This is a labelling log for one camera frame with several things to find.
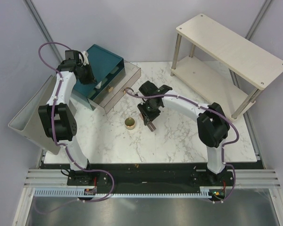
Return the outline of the foundation bottle grey cap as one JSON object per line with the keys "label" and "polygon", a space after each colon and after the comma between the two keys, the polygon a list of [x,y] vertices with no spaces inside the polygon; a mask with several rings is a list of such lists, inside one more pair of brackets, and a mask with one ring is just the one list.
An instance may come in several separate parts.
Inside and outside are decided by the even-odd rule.
{"label": "foundation bottle grey cap", "polygon": [[[139,116],[141,117],[142,120],[144,120],[144,117],[141,113],[139,114]],[[149,128],[151,132],[156,130],[156,127],[154,126],[152,122],[149,122],[146,126]]]}

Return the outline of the gold round jar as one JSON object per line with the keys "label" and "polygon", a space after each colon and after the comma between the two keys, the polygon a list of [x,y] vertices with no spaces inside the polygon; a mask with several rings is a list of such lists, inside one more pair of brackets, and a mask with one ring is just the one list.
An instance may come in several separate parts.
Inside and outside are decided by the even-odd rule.
{"label": "gold round jar", "polygon": [[125,119],[126,129],[133,130],[135,128],[135,126],[136,126],[136,122],[135,122],[134,118],[129,117],[129,118]]}

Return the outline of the mint green tube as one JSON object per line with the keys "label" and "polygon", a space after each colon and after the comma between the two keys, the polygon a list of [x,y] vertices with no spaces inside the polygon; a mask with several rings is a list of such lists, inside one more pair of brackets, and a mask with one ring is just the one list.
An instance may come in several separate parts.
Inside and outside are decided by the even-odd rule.
{"label": "mint green tube", "polygon": [[101,89],[101,86],[102,86],[102,82],[99,82],[99,83],[95,86],[95,88],[96,88],[96,89]]}

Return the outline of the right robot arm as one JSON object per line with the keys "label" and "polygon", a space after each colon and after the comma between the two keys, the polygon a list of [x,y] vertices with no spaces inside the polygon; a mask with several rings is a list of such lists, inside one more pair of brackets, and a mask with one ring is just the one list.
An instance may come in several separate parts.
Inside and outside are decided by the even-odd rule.
{"label": "right robot arm", "polygon": [[143,83],[139,91],[143,95],[143,103],[137,107],[145,126],[160,115],[160,108],[163,107],[175,110],[197,123],[199,138],[207,147],[207,181],[214,186],[222,182],[222,171],[225,169],[222,144],[228,136],[230,125],[224,119],[225,114],[221,106],[217,103],[200,104],[179,95],[167,85],[158,88],[150,81]]}

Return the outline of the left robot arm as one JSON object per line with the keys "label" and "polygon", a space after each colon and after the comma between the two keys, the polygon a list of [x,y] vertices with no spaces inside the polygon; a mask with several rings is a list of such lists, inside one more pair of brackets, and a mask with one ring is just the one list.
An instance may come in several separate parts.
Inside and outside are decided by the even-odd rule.
{"label": "left robot arm", "polygon": [[51,138],[56,146],[65,150],[70,168],[80,170],[78,180],[83,185],[90,185],[94,180],[94,173],[88,170],[88,158],[78,144],[77,123],[69,107],[71,93],[77,81],[83,84],[96,82],[88,53],[65,51],[65,60],[54,71],[56,83],[53,92],[47,103],[38,108],[38,114],[45,135]]}

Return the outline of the teal drawer organizer box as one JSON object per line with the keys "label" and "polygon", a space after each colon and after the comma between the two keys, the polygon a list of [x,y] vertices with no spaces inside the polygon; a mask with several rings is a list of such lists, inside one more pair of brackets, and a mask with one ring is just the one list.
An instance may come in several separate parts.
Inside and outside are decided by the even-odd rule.
{"label": "teal drawer organizer box", "polygon": [[79,102],[91,110],[87,95],[91,93],[95,86],[101,82],[117,66],[118,63],[122,61],[124,62],[124,59],[96,44],[92,45],[87,50],[87,53],[93,75],[97,82],[83,85],[80,81],[77,81],[73,89],[73,94],[75,98],[78,98]]}

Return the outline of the grey metal tray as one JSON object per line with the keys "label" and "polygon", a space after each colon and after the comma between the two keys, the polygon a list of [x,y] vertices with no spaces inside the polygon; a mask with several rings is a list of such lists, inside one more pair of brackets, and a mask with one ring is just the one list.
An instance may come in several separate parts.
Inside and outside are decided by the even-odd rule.
{"label": "grey metal tray", "polygon": [[[42,149],[57,155],[60,148],[55,145],[53,140],[45,135],[41,119],[38,114],[38,108],[45,105],[49,100],[54,86],[56,77],[50,76],[38,92],[30,99],[30,101],[20,110],[20,112],[11,120],[8,127],[24,136],[28,140]],[[76,109],[73,104],[69,103],[70,110],[73,115]]]}

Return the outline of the white two-tier shelf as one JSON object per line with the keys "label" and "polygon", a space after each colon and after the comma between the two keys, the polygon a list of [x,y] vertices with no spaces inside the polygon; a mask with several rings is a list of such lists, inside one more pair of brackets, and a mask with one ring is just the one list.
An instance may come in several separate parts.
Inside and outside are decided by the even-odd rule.
{"label": "white two-tier shelf", "polygon": [[[248,111],[262,91],[283,73],[283,60],[204,14],[179,25],[176,32],[171,74],[209,103],[219,103],[232,121]],[[199,60],[194,55],[196,48],[253,85],[254,90],[243,92]]]}

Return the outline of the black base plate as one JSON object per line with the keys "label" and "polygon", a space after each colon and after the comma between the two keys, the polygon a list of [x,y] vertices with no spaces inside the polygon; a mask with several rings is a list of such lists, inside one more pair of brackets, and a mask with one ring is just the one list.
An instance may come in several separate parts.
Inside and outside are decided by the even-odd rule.
{"label": "black base plate", "polygon": [[[263,170],[261,161],[258,162],[238,162],[230,163],[235,170]],[[100,182],[100,174],[103,172],[89,173],[92,179],[78,179],[79,177],[87,178],[87,173],[80,171],[74,173],[70,169],[70,164],[41,164],[43,170],[62,170],[64,175],[71,177],[68,182],[69,185],[86,184],[91,182],[93,178],[97,178],[97,186],[102,185]],[[188,186],[199,187],[200,184],[204,185],[221,185],[224,180],[229,186],[232,184],[230,176],[233,173],[230,172],[231,167],[225,167],[226,172],[221,173],[221,176],[213,176],[207,168],[206,163],[143,163],[143,164],[116,164],[116,163],[101,163],[91,164],[88,166],[88,170],[105,170],[109,172],[114,180],[115,185],[120,184],[141,184],[147,183],[168,183],[171,185],[187,184]]]}

